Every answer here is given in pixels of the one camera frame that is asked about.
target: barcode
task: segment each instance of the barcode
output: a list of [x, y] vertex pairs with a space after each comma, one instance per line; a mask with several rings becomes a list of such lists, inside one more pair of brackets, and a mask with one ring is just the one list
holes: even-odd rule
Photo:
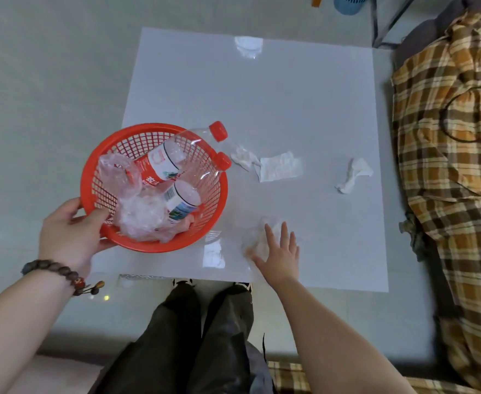
[[166, 201], [168, 201], [169, 199], [174, 198], [174, 197], [175, 197], [175, 194], [176, 194], [176, 192], [175, 192], [175, 187], [172, 186], [172, 187], [169, 188], [169, 189], [167, 190], [167, 192], [164, 194], [164, 199], [166, 199]]

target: blue plastic bin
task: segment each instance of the blue plastic bin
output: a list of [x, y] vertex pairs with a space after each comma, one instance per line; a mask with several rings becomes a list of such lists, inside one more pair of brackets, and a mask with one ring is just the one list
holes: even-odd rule
[[343, 15], [355, 15], [366, 0], [334, 0], [336, 10]]

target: red plastic basket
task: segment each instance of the red plastic basket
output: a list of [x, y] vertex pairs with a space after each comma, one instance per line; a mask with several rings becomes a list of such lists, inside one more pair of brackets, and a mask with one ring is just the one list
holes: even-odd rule
[[[196, 217], [189, 231], [178, 234], [168, 243], [137, 242], [127, 236], [120, 235], [119, 229], [113, 225], [113, 214], [117, 206], [117, 199], [106, 191], [100, 181], [98, 172], [100, 156], [106, 153], [121, 153], [129, 158], [136, 159], [183, 130], [182, 127], [162, 123], [133, 125], [113, 133], [94, 149], [83, 168], [80, 196], [87, 214], [91, 213], [95, 207], [105, 207], [111, 212], [110, 218], [102, 226], [101, 235], [131, 250], [144, 253], [163, 253], [195, 243], [215, 225], [224, 210], [228, 197], [226, 173], [222, 173], [218, 178], [210, 179], [204, 183], [211, 189], [211, 195], [199, 208], [199, 216]], [[211, 158], [216, 155], [216, 152], [203, 141], [198, 142], [197, 145], [191, 145], [190, 141], [187, 141], [184, 148], [190, 160], [198, 159], [205, 165], [211, 165]]]

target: sneaker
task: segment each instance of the sneaker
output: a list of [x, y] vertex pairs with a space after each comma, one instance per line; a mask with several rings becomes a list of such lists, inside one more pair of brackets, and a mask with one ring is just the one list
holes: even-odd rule
[[247, 291], [251, 293], [251, 283], [248, 282], [235, 282], [234, 285], [241, 285], [246, 288]]
[[175, 278], [173, 279], [173, 287], [177, 286], [178, 284], [185, 283], [188, 285], [193, 286], [193, 280], [188, 278]]

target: plaid blanket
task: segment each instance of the plaid blanket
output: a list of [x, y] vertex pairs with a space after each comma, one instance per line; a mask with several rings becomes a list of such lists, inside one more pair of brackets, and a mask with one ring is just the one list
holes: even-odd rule
[[[301, 364], [268, 362], [271, 377], [277, 392], [281, 394], [311, 394]], [[480, 391], [457, 384], [443, 383], [435, 380], [407, 378], [418, 394], [481, 394]]]
[[456, 19], [392, 83], [403, 189], [457, 306], [457, 318], [441, 320], [448, 357], [481, 390], [481, 14]]

